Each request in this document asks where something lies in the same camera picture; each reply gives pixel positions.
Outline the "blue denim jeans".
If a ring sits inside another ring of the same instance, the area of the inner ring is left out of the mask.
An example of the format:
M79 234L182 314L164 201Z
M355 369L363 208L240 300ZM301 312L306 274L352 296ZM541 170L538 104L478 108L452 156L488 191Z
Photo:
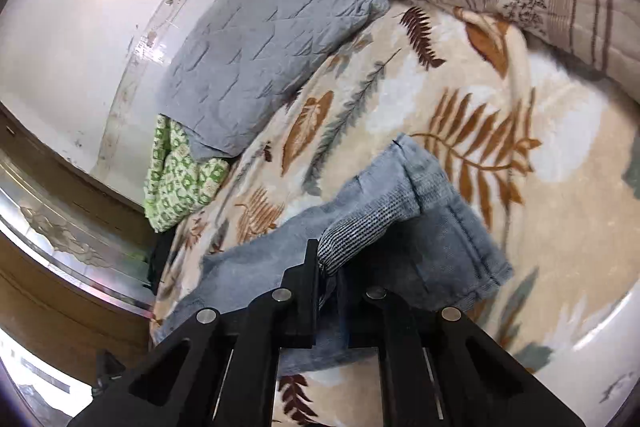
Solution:
M334 199L310 207L280 228L204 258L200 283L153 334L164 340L199 309L231 312L275 288L319 243L320 317L316 345L285 350L282 376L322 371L370 357L348 349L346 320L334 294L337 273L351 269L410 306L469 310L512 277L506 255L480 217L446 178L435 157L401 134Z

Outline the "green patterned cloth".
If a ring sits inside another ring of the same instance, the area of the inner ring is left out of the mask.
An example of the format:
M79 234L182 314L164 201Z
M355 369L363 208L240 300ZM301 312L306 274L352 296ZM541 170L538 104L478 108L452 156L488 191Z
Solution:
M158 115L143 187L144 214L153 231L165 232L208 205L229 169L224 159L194 159L181 124Z

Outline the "wooden wardrobe with mirror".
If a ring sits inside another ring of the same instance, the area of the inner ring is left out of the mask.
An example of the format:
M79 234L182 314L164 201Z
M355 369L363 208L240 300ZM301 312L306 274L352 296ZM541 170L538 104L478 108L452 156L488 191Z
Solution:
M96 356L149 347L153 234L134 204L1 111L1 377L34 426L92 400Z

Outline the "cream leaf-print bed blanket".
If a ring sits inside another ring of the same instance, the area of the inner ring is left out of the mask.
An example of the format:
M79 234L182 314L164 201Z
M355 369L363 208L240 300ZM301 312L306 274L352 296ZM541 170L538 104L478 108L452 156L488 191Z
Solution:
M514 270L474 319L589 426L639 379L639 109L502 20L393 3L344 44L178 226L151 327L220 254L333 198L399 133Z

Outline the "grey quilted blanket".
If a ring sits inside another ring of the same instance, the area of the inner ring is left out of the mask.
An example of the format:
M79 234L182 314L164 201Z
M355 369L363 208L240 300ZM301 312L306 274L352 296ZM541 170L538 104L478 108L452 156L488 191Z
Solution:
M192 156L233 158L387 0L215 0L160 85L160 115Z

